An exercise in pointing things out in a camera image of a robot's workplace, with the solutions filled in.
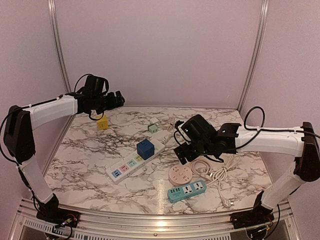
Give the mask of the aluminium frame post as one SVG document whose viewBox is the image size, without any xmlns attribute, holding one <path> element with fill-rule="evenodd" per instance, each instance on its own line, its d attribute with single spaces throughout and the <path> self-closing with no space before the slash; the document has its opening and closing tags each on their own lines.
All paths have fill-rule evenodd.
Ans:
<svg viewBox="0 0 320 240">
<path fill-rule="evenodd" d="M 237 110 L 241 112 L 244 107 L 246 100 L 249 95 L 250 87 L 252 85 L 254 74 L 256 70 L 256 66 L 258 63 L 259 55 L 262 49 L 264 36 L 267 28 L 267 19 L 268 19 L 268 12 L 269 12 L 269 0 L 262 0 L 261 6 L 260 6 L 260 13 L 259 13 L 259 19 L 258 19 L 258 25 L 257 25 L 257 31 L 256 31 L 256 37 L 254 41 L 253 51 L 249 63 L 249 67 L 246 73 L 244 85 L 242 88 L 242 92 L 238 101 Z"/>
<path fill-rule="evenodd" d="M 56 1 L 55 0 L 48 0 L 48 11 L 49 11 L 49 18 L 50 24 L 52 29 L 53 41 L 55 46 L 55 51 L 57 54 L 58 65 L 64 85 L 64 89 L 67 93 L 72 92 L 72 86 L 69 80 L 67 66 L 64 58 L 62 42 L 60 37 L 59 31 L 59 23 L 58 23 L 58 16 L 57 16 L 57 8 L 56 8 Z"/>
</svg>

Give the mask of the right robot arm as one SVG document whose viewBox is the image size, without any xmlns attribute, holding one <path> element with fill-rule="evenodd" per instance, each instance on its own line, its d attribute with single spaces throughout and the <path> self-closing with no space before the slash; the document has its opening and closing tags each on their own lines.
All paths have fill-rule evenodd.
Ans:
<svg viewBox="0 0 320 240">
<path fill-rule="evenodd" d="M 182 113 L 175 111 L 176 116 L 173 118 L 172 124 L 177 121 L 187 121 L 190 117 L 201 114 L 203 115 L 214 127 L 219 127 L 223 123 L 240 123 L 244 122 L 245 115 L 235 109 L 219 109 L 219 108 L 181 108 Z M 231 165 L 234 168 L 238 167 L 240 172 L 249 171 L 249 167 L 256 165 L 256 162 L 263 163 L 266 173 L 271 181 L 276 182 L 282 174 L 291 166 L 294 162 L 294 157 L 289 154 L 280 152 L 264 152 L 264 151 L 252 151 L 247 153 L 239 153 L 238 156 L 223 154 L 222 158 L 227 165 L 229 160 L 232 159 Z M 231 186 L 232 172 L 229 171 L 228 175 L 221 182 L 218 187 L 220 192 L 221 201 L 223 206 L 228 206 L 230 209 L 245 208 L 251 206 L 253 203 L 253 196 L 245 197 L 245 194 L 251 192 L 254 194 L 252 186 L 258 184 L 257 179 L 253 179 L 248 182 L 243 188 L 239 185 L 236 186 L 237 190 L 227 189 Z M 317 189 L 315 193 L 312 192 L 311 187 L 318 188 L 320 181 L 315 183 L 307 183 L 305 186 L 297 190 L 295 193 L 287 197 L 290 208 L 295 216 L 306 215 L 311 213 L 312 206 L 308 204 L 315 204 L 315 212 L 320 213 L 320 203 L 317 200 L 312 200 L 312 197 L 320 195 L 320 191 Z"/>
</svg>

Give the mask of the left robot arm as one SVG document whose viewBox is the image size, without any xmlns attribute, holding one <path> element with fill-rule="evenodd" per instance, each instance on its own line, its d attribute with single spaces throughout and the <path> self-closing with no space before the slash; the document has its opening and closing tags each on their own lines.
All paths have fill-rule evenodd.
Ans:
<svg viewBox="0 0 320 240">
<path fill-rule="evenodd" d="M 63 219 L 63 211 L 50 203 L 55 197 L 47 184 L 37 159 L 35 131 L 59 119 L 85 113 L 103 114 L 122 107 L 125 98 L 118 90 L 109 93 L 69 92 L 57 98 L 27 106 L 10 107 L 3 134 L 3 142 L 16 163 L 25 184 L 35 198 L 46 206 L 44 215 L 53 223 Z"/>
</svg>

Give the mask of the green cube plug adapter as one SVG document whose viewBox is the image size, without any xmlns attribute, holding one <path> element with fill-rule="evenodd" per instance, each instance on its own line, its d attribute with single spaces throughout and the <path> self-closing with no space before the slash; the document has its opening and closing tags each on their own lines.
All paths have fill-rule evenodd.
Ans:
<svg viewBox="0 0 320 240">
<path fill-rule="evenodd" d="M 147 127 L 147 129 L 148 129 L 148 131 L 150 132 L 150 133 L 156 133 L 157 131 L 158 131 L 158 127 L 157 127 L 157 125 L 156 124 L 150 124 L 150 125 L 148 125 L 148 127 Z"/>
</svg>

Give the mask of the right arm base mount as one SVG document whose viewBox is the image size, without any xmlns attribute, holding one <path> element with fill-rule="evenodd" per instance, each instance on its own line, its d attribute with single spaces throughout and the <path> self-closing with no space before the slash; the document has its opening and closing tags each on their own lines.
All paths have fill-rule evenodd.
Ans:
<svg viewBox="0 0 320 240">
<path fill-rule="evenodd" d="M 275 219 L 273 211 L 262 206 L 263 193 L 264 191 L 257 195 L 251 210 L 238 211 L 230 215 L 230 221 L 234 229 L 260 225 Z"/>
</svg>

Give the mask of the white multicolour power strip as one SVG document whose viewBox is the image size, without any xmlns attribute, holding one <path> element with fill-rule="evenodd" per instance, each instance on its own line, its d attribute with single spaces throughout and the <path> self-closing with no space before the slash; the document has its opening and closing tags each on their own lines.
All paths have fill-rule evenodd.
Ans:
<svg viewBox="0 0 320 240">
<path fill-rule="evenodd" d="M 130 153 L 128 156 L 121 158 L 111 166 L 105 166 L 105 173 L 110 182 L 119 184 L 131 176 L 137 170 L 144 167 L 147 163 L 162 153 L 165 150 L 166 143 L 168 142 L 165 137 L 161 140 L 152 138 L 149 141 L 154 145 L 155 150 L 154 155 L 147 160 L 143 160 L 142 157 L 137 154 L 136 145 L 136 150 Z"/>
</svg>

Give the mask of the blue cube power socket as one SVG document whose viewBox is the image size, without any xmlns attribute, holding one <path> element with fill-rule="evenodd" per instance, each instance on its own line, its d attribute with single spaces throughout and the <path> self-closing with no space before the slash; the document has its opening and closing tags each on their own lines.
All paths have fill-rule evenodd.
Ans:
<svg viewBox="0 0 320 240">
<path fill-rule="evenodd" d="M 144 139 L 136 145 L 137 154 L 143 160 L 147 160 L 155 154 L 155 146 L 148 139 Z"/>
</svg>

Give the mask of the left aluminium frame post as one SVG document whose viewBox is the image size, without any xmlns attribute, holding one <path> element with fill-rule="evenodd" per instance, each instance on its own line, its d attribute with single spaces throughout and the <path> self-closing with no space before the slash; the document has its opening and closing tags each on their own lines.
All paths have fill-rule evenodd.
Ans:
<svg viewBox="0 0 320 240">
<path fill-rule="evenodd" d="M 49 11 L 49 18 L 50 24 L 52 29 L 53 41 L 55 46 L 55 51 L 57 54 L 58 65 L 64 85 L 64 89 L 67 93 L 72 92 L 72 86 L 69 80 L 67 66 L 64 58 L 62 42 L 60 37 L 59 31 L 59 23 L 58 23 L 58 16 L 57 16 L 57 8 L 56 8 L 56 1 L 55 0 L 48 0 L 48 11 Z"/>
</svg>

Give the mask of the pink round power socket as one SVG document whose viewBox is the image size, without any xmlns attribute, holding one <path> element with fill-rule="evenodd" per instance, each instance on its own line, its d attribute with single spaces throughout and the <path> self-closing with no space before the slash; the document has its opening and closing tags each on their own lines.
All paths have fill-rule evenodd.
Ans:
<svg viewBox="0 0 320 240">
<path fill-rule="evenodd" d="M 182 186 L 191 182 L 193 172 L 187 165 L 177 164 L 168 171 L 168 180 L 174 186 Z"/>
</svg>

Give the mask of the aluminium front rail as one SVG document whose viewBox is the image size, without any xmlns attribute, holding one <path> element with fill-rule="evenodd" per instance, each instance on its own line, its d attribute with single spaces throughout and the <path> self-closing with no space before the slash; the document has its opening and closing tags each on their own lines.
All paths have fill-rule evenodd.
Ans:
<svg viewBox="0 0 320 240">
<path fill-rule="evenodd" d="M 61 205 L 79 212 L 74 240 L 248 240 L 257 226 L 235 229 L 232 211 L 202 214 L 154 215 L 100 211 Z M 44 239 L 47 235 L 66 238 L 68 229 L 36 218 L 33 201 L 22 199 L 7 239 Z"/>
</svg>

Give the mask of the teal power strip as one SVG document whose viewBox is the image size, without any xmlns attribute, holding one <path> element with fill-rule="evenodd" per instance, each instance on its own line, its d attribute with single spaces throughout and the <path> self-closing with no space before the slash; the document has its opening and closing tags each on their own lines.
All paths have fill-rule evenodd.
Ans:
<svg viewBox="0 0 320 240">
<path fill-rule="evenodd" d="M 203 194 L 206 190 L 207 186 L 205 182 L 199 180 L 169 189 L 167 197 L 170 203 L 176 203 Z"/>
</svg>

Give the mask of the right aluminium frame post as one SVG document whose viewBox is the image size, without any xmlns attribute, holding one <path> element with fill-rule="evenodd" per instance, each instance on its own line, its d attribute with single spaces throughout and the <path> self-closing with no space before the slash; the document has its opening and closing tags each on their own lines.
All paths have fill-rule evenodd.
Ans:
<svg viewBox="0 0 320 240">
<path fill-rule="evenodd" d="M 259 55 L 262 49 L 264 36 L 267 28 L 267 19 L 268 19 L 268 12 L 269 12 L 269 0 L 262 0 L 261 6 L 260 6 L 260 13 L 259 13 L 259 19 L 258 19 L 258 25 L 257 25 L 257 31 L 256 31 L 256 37 L 254 41 L 253 51 L 249 63 L 249 67 L 246 73 L 244 85 L 242 88 L 242 92 L 238 101 L 237 110 L 241 112 L 244 107 L 246 100 L 249 95 L 250 87 L 252 85 L 254 74 L 256 70 L 256 66 L 258 63 Z"/>
</svg>

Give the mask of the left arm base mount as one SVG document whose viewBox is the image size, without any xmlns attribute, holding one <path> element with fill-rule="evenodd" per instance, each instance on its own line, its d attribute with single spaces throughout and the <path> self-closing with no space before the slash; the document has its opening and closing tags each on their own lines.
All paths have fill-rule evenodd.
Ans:
<svg viewBox="0 0 320 240">
<path fill-rule="evenodd" d="M 55 194 L 47 202 L 40 202 L 35 196 L 33 196 L 33 205 L 37 210 L 36 217 L 40 220 L 54 223 L 56 225 L 62 226 L 63 223 L 67 224 L 72 228 L 76 228 L 79 222 L 80 213 L 74 210 L 68 210 L 59 207 L 59 200 Z"/>
</svg>

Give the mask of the yellow cube power socket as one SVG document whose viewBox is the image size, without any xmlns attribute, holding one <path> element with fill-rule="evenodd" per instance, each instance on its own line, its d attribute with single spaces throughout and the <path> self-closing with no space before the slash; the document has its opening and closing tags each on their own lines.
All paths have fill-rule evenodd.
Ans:
<svg viewBox="0 0 320 240">
<path fill-rule="evenodd" d="M 107 119 L 106 115 L 104 115 L 100 119 L 98 119 L 96 124 L 97 124 L 97 129 L 100 131 L 107 130 L 109 128 L 109 123 L 108 123 L 108 119 Z"/>
</svg>

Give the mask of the white USB charger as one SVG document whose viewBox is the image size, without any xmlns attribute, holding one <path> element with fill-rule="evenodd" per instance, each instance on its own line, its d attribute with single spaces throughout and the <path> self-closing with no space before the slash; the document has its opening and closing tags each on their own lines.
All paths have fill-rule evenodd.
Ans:
<svg viewBox="0 0 320 240">
<path fill-rule="evenodd" d="M 151 123 L 151 124 L 158 125 L 159 122 L 160 122 L 160 121 L 159 121 L 156 117 L 153 117 L 153 118 L 150 119 L 150 123 Z"/>
</svg>

